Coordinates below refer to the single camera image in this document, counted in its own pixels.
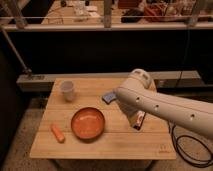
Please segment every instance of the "wooden surface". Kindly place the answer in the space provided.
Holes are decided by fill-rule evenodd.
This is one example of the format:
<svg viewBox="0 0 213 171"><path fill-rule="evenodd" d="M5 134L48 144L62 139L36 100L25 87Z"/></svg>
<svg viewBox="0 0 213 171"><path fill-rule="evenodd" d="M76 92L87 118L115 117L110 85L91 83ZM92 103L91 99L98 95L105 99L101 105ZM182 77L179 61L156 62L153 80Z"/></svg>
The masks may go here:
<svg viewBox="0 0 213 171"><path fill-rule="evenodd" d="M116 88L124 78L66 78L75 86L76 98L66 102L59 91L63 78L55 81L33 142L31 158L57 159L175 159L168 125L147 114L140 131L130 127L126 116L114 101L106 105L101 97ZM94 142L77 139L70 128L74 113L83 107L96 107L106 119L104 133ZM59 144L50 124L54 122L66 136Z"/></svg>
<svg viewBox="0 0 213 171"><path fill-rule="evenodd" d="M95 18L89 15L87 20L84 21L75 21L75 13L73 7L61 7L60 1L55 1L51 6L46 18L42 21L41 24L102 24L103 25L103 15L104 15L104 1L90 1L91 6L97 6L98 11L97 13L100 15L100 18ZM113 24L120 24L121 23L121 16L127 9L118 9L117 1L116 4L112 5L112 23ZM148 23L146 20L140 20L138 23Z"/></svg>

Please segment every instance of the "black cable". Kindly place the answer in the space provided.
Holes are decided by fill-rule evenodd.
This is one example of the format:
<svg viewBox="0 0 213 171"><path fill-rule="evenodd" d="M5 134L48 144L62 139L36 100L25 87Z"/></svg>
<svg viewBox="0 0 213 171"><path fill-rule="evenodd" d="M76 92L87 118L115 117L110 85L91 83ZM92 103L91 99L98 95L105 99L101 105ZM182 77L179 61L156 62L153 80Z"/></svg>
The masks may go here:
<svg viewBox="0 0 213 171"><path fill-rule="evenodd" d="M175 151L179 154L179 156L185 162L187 162L188 164L190 164L193 167L206 168L206 167L212 166L213 165L213 152L207 147L207 145L205 145L199 139L192 137L190 135L181 135L179 137L176 137L175 136L175 128L176 128L176 125L173 125L173 127L171 129L171 137L172 137L172 143L174 145ZM209 154L209 159L197 159L193 156L190 156L186 151L184 151L184 149L180 145L180 140L183 139L183 138L192 139L192 140L198 142L201 146L203 146L203 148Z"/></svg>
<svg viewBox="0 0 213 171"><path fill-rule="evenodd" d="M184 50L184 56L183 56L183 60L182 60L182 64L181 64L181 72L180 72L179 78L178 78L174 88L177 88L179 86L180 80L182 79L183 70L184 70L184 67L185 67L186 59L188 57L189 46L190 46L190 41L191 41L190 39L191 39L191 35L190 35L190 30L188 29L187 30L186 47L185 47L185 50Z"/></svg>

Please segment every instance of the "wooden table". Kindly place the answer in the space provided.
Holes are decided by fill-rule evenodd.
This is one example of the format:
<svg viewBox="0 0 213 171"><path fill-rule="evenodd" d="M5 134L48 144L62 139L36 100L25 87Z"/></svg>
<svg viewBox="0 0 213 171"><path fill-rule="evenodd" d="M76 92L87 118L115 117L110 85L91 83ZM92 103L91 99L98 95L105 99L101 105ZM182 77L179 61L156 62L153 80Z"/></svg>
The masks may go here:
<svg viewBox="0 0 213 171"><path fill-rule="evenodd" d="M46 159L175 159L176 154L167 122L147 114L140 131L130 127L117 103L105 104L101 97L125 78L58 78L56 79L30 157ZM59 91L62 80L72 80L76 98L66 102ZM94 142L77 139L70 128L74 113L83 107L95 107L104 114L104 133ZM56 123L66 136L60 144L50 131Z"/></svg>

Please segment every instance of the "wall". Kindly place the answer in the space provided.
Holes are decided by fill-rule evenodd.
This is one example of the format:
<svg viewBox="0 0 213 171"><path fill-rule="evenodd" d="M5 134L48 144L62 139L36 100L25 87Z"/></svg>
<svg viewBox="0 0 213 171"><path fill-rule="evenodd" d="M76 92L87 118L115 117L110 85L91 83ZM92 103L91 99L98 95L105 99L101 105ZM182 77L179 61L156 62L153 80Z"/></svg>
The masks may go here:
<svg viewBox="0 0 213 171"><path fill-rule="evenodd" d="M27 105L16 85L20 67L0 33L0 166Z"/></svg>

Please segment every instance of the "black wall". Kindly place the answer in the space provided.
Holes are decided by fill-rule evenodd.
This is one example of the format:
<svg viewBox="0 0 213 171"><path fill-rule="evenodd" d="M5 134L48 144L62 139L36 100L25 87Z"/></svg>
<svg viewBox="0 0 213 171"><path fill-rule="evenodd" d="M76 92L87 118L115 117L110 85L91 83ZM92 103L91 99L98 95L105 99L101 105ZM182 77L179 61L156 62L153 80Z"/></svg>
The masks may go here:
<svg viewBox="0 0 213 171"><path fill-rule="evenodd" d="M27 105L27 98L16 85L20 66L5 48L8 46L0 33L0 167Z"/></svg>
<svg viewBox="0 0 213 171"><path fill-rule="evenodd" d="M213 66L213 30L18 32L10 36L34 73L122 72L137 67L168 71Z"/></svg>

